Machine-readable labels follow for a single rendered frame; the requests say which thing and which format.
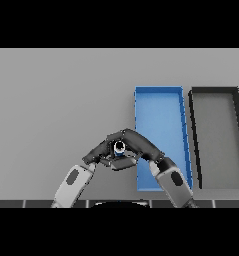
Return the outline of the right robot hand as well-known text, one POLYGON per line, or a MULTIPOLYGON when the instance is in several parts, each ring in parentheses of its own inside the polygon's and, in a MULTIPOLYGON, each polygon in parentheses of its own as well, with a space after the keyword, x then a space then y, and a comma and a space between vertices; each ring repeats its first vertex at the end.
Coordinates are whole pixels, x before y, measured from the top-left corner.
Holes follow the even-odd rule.
POLYGON ((110 157, 108 160, 114 171, 132 167, 138 163, 139 159, 144 159, 149 164, 150 160, 159 163, 166 157, 164 152, 136 131, 126 128, 113 134, 120 134, 121 138, 117 141, 125 144, 125 154, 122 157, 110 157))

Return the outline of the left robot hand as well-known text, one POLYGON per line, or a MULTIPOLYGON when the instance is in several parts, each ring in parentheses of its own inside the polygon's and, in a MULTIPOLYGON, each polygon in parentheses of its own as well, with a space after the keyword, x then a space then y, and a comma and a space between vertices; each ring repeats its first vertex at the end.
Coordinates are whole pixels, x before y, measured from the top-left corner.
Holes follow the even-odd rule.
POLYGON ((98 164, 102 158, 115 157, 114 143, 121 138, 120 134, 110 134, 98 146, 93 148, 86 156, 82 158, 86 165, 91 163, 98 164))

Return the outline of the blue pipe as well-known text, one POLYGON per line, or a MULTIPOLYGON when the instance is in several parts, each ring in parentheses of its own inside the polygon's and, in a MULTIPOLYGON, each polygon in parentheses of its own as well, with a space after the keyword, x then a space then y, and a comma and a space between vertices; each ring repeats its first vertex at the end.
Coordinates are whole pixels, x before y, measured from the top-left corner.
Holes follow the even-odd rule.
POLYGON ((122 157, 125 154, 125 144, 122 141, 114 144, 114 154, 116 157, 122 157))

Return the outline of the blue bin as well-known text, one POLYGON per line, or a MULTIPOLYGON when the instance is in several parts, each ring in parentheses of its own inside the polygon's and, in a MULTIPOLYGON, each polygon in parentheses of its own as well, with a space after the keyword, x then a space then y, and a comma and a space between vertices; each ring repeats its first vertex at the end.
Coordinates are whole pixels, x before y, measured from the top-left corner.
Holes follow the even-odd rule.
POLYGON ((193 186, 182 86, 136 86, 135 130, 164 152, 193 186))

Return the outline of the dark grey bin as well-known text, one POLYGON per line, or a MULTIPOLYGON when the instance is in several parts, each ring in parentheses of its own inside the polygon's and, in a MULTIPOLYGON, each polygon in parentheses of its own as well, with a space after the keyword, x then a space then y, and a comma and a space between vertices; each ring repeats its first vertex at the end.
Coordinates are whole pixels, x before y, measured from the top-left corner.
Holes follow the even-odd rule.
POLYGON ((239 189, 239 88, 188 93, 200 189, 239 189))

